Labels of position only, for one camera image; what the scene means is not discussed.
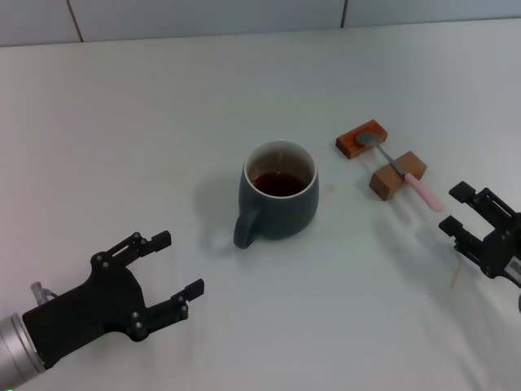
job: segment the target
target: tabletop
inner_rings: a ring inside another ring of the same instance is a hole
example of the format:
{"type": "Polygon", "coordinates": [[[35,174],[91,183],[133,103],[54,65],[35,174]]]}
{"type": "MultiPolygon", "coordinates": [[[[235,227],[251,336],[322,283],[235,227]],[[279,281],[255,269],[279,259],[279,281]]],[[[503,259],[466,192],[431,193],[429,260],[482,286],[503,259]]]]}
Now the tabletop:
{"type": "Polygon", "coordinates": [[[190,317],[135,344],[112,333],[21,389],[515,390],[519,290],[487,279],[437,225],[491,228],[461,180],[518,201],[521,21],[0,49],[0,314],[60,294],[135,231],[173,245],[129,268],[147,305],[203,278],[190,317]],[[413,151],[445,205],[382,202],[370,119],[413,151]],[[285,138],[313,156],[320,201],[289,239],[233,245],[244,159],[285,138]]]}

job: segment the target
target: gray mug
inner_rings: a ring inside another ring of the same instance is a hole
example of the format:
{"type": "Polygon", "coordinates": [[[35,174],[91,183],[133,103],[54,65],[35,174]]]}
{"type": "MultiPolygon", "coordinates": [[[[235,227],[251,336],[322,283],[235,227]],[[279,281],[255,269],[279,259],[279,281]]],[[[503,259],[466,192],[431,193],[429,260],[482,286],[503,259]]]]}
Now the gray mug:
{"type": "Polygon", "coordinates": [[[234,243],[239,248],[247,248],[258,235],[271,239],[294,235],[313,220],[317,206],[317,166],[311,155],[300,145],[286,140],[261,144],[244,163],[234,243]],[[276,196],[263,192],[263,187],[257,182],[259,178],[278,174],[302,182],[299,187],[302,190],[276,196]]]}

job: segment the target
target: dark liquid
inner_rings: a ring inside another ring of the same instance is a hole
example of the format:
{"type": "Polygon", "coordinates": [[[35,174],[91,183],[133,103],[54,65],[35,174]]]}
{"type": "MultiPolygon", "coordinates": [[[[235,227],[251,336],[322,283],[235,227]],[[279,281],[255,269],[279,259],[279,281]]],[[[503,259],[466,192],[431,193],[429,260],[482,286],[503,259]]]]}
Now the dark liquid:
{"type": "Polygon", "coordinates": [[[253,180],[253,186],[265,194],[276,197],[293,196],[308,185],[301,179],[285,173],[262,174],[253,180]]]}

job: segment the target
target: white wall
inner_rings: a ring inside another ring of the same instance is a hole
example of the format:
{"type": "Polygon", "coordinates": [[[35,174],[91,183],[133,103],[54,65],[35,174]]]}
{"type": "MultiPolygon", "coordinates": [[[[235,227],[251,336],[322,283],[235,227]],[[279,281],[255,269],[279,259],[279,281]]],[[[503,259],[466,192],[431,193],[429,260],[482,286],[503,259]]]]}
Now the white wall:
{"type": "Polygon", "coordinates": [[[72,0],[85,41],[337,29],[344,0],[72,0]]]}
{"type": "Polygon", "coordinates": [[[521,16],[521,0],[348,0],[346,26],[521,16]]]}
{"type": "Polygon", "coordinates": [[[0,0],[0,46],[79,41],[65,0],[0,0]]]}

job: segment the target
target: pink spoon handle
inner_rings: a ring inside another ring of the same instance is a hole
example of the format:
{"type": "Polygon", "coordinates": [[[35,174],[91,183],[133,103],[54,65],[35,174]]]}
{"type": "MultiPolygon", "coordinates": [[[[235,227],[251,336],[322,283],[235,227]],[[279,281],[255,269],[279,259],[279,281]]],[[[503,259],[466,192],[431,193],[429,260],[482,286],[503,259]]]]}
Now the pink spoon handle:
{"type": "Polygon", "coordinates": [[[429,191],[424,185],[422,185],[420,181],[417,180],[412,174],[405,174],[405,181],[413,187],[413,189],[420,195],[420,197],[423,198],[425,203],[429,205],[432,210],[439,212],[441,209],[443,209],[443,205],[441,204],[440,200],[438,200],[438,198],[432,194],[432,192],[429,191]]]}

